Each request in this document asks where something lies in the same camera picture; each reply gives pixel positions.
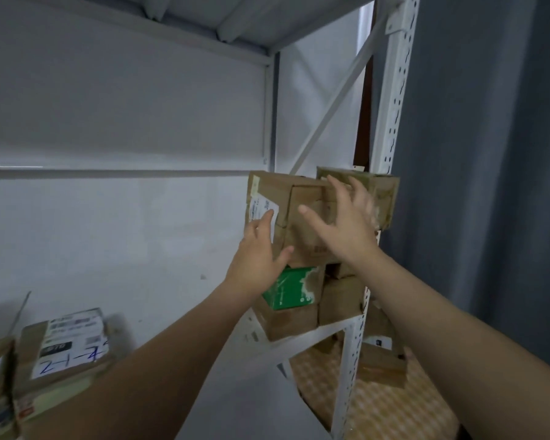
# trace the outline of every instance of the barcode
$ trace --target barcode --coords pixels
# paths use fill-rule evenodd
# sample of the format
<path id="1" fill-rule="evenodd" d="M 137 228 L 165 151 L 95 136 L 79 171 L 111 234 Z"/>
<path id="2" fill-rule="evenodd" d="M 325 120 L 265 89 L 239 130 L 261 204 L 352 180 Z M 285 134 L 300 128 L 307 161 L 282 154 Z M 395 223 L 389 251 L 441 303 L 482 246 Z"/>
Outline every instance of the barcode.
<path id="1" fill-rule="evenodd" d="M 100 340 L 101 340 L 100 335 L 98 335 L 96 337 L 88 337 L 88 338 L 86 338 L 86 345 L 99 343 Z"/>
<path id="2" fill-rule="evenodd" d="M 59 323 L 59 324 L 52 324 L 51 325 L 51 328 L 54 329 L 54 328 L 59 328 L 59 327 L 68 327 L 70 325 L 82 325 L 84 323 L 87 323 L 90 319 L 89 318 L 82 318 L 82 319 L 79 319 L 79 320 L 75 320 L 75 321 L 66 321 L 65 323 Z"/>

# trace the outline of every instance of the shelf rack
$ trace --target shelf rack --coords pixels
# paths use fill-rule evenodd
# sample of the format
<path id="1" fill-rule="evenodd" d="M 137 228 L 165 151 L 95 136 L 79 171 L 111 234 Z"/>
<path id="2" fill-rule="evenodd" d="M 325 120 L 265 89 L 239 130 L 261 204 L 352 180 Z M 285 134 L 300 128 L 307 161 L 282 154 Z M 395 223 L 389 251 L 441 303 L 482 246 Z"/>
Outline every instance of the shelf rack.
<path id="1" fill-rule="evenodd" d="M 276 143 L 277 55 L 307 36 L 373 0 L 27 0 L 106 23 L 130 28 L 163 40 L 197 47 L 265 67 L 263 163 L 273 167 Z M 376 0 L 376 23 L 349 70 L 335 89 L 320 122 L 295 157 L 297 172 L 367 62 L 388 36 L 371 172 L 391 172 L 401 120 L 401 107 L 420 0 Z M 224 395 L 242 380 L 256 377 L 331 334 L 345 331 L 331 436 L 344 436 L 369 302 L 361 316 L 325 325 L 296 337 L 270 343 L 252 310 L 241 319 L 216 361 L 199 401 Z"/>

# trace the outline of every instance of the checkered floor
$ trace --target checkered floor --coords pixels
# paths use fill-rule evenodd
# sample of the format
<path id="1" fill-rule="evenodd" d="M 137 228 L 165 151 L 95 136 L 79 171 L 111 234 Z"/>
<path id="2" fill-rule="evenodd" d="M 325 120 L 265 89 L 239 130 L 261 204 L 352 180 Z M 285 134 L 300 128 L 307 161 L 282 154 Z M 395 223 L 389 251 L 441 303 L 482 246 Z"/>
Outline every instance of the checkered floor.
<path id="1" fill-rule="evenodd" d="M 330 354 L 310 348 L 290 360 L 303 399 L 330 428 L 340 367 L 340 344 Z M 452 440 L 458 420 L 408 351 L 405 389 L 358 378 L 352 392 L 346 440 Z"/>

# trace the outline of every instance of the left hand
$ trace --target left hand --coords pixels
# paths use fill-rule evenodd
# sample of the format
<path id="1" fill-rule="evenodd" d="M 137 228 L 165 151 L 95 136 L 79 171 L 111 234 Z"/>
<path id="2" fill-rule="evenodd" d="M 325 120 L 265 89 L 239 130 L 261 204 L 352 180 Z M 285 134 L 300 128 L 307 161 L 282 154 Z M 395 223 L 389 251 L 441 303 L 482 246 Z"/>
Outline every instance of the left hand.
<path id="1" fill-rule="evenodd" d="M 293 246 L 286 247 L 279 257 L 273 260 L 272 218 L 273 210 L 269 210 L 260 220 L 251 221 L 244 227 L 244 237 L 224 280 L 250 298 L 263 293 L 273 285 L 293 253 Z"/>

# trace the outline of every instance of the right hand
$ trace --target right hand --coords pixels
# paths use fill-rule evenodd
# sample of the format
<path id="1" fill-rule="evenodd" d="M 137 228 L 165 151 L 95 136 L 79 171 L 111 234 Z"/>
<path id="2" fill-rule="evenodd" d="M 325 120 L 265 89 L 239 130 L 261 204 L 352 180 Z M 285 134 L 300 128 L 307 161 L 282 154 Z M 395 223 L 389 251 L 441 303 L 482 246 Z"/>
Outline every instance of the right hand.
<path id="1" fill-rule="evenodd" d="M 328 181 L 336 189 L 335 225 L 326 224 L 305 205 L 300 205 L 298 211 L 337 258 L 358 270 L 359 263 L 371 255 L 381 253 L 375 234 L 379 225 L 375 218 L 373 197 L 358 180 L 353 177 L 349 177 L 349 180 L 354 189 L 352 200 L 346 187 L 339 180 L 328 176 Z"/>

